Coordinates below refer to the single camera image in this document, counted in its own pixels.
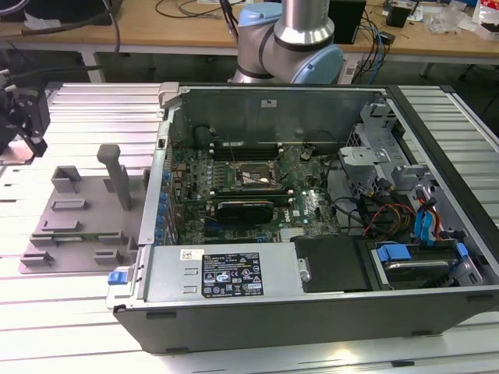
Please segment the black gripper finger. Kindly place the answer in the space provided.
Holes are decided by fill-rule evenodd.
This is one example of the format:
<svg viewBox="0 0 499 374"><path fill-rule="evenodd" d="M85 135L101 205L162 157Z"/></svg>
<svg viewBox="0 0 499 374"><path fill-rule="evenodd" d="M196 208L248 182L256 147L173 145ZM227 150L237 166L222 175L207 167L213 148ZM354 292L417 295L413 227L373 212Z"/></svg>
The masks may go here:
<svg viewBox="0 0 499 374"><path fill-rule="evenodd" d="M50 125L50 113L45 93L19 93L14 112L18 115L18 133L35 157L42 157L48 148L44 140Z"/></svg>

